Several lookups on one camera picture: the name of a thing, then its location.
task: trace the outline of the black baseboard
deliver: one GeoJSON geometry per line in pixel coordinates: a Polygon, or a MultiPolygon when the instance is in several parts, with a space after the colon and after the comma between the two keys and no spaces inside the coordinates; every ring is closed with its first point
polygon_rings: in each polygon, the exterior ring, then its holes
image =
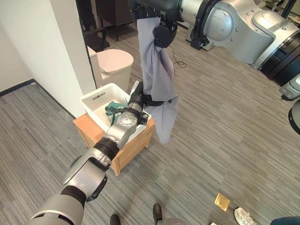
{"type": "Polygon", "coordinates": [[[35,80],[34,79],[30,79],[30,80],[27,80],[27,81],[25,81],[23,83],[17,84],[15,86],[11,87],[11,88],[7,88],[6,90],[0,91],[0,97],[3,96],[3,95],[8,94],[8,93],[10,93],[10,92],[12,92],[14,90],[17,90],[17,89],[19,89],[21,87],[24,87],[24,86],[26,86],[26,85],[28,85],[30,83],[33,83],[33,82],[35,82],[35,80]]]}
{"type": "Polygon", "coordinates": [[[42,85],[40,85],[35,79],[30,79],[30,80],[28,80],[28,81],[25,81],[25,82],[23,82],[23,83],[20,83],[20,84],[17,84],[17,85],[15,85],[14,87],[11,87],[11,88],[8,88],[8,89],[6,89],[6,90],[4,90],[4,91],[0,91],[0,97],[1,96],[3,96],[3,95],[6,95],[6,94],[8,94],[8,93],[10,93],[10,92],[12,92],[12,91],[14,91],[14,90],[17,90],[17,89],[19,89],[19,88],[21,88],[21,87],[24,87],[24,86],[26,86],[26,85],[28,85],[28,84],[31,84],[31,83],[33,83],[33,82],[35,82],[36,84],[37,84],[37,86],[40,88],[40,89],[42,89],[44,92],[46,92],[46,94],[55,102],[55,103],[57,103],[67,114],[69,114],[73,119],[76,119],[76,117],[75,116],[73,116],[65,107],[63,107],[48,91],[46,91],[46,89],[45,88],[43,88],[43,86],[42,85]]]}
{"type": "Polygon", "coordinates": [[[184,28],[184,29],[186,29],[186,30],[188,30],[188,27],[186,27],[185,25],[182,25],[181,23],[177,23],[177,25],[184,28]]]}
{"type": "Polygon", "coordinates": [[[67,114],[69,114],[73,119],[76,119],[75,116],[72,115],[65,107],[63,107],[42,85],[40,85],[36,80],[34,81],[40,89],[42,89],[44,92],[46,92],[49,97],[56,102],[67,114]]]}

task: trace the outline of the shoe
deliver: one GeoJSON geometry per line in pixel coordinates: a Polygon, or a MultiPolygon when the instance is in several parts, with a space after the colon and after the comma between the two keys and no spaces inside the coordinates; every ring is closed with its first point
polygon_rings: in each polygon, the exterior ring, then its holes
{"type": "Polygon", "coordinates": [[[234,210],[234,217],[239,225],[258,225],[253,221],[253,218],[250,217],[250,213],[246,212],[241,207],[234,210]]]}
{"type": "Polygon", "coordinates": [[[121,225],[120,218],[117,214],[111,216],[110,225],[121,225]]]}
{"type": "Polygon", "coordinates": [[[154,225],[157,225],[159,220],[163,220],[161,207],[157,203],[153,206],[153,218],[154,218],[154,225]]]}

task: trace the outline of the blue jeans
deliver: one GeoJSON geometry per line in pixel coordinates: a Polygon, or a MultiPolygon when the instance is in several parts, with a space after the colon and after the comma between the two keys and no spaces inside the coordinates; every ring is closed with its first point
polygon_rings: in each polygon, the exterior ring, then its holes
{"type": "Polygon", "coordinates": [[[271,225],[300,225],[300,217],[282,217],[274,219],[271,225]]]}

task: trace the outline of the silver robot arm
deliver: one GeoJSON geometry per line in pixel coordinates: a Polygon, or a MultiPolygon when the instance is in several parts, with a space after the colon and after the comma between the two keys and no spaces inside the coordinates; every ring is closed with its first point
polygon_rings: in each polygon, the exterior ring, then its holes
{"type": "MultiPolygon", "coordinates": [[[[131,8],[143,6],[162,15],[158,38],[174,39],[175,21],[186,21],[194,29],[191,46],[201,49],[211,42],[226,48],[239,61],[260,70],[279,85],[282,99],[300,97],[299,28],[275,12],[262,10],[252,0],[130,0],[131,8]]],[[[164,40],[167,47],[172,40],[164,40]]],[[[289,113],[289,122],[300,134],[300,100],[289,113]]]]}
{"type": "Polygon", "coordinates": [[[139,124],[146,125],[148,115],[143,113],[143,83],[131,95],[128,108],[120,110],[117,122],[102,139],[84,155],[77,158],[65,177],[64,187],[53,195],[26,225],[80,225],[85,202],[96,199],[104,188],[105,171],[127,143],[139,124]]]}

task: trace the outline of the gold tile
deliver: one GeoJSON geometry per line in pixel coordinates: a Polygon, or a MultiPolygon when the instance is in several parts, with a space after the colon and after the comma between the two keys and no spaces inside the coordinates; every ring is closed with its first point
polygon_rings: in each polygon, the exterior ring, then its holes
{"type": "Polygon", "coordinates": [[[221,193],[218,193],[215,199],[215,205],[217,205],[224,212],[227,212],[227,209],[230,205],[230,200],[221,193]]]}

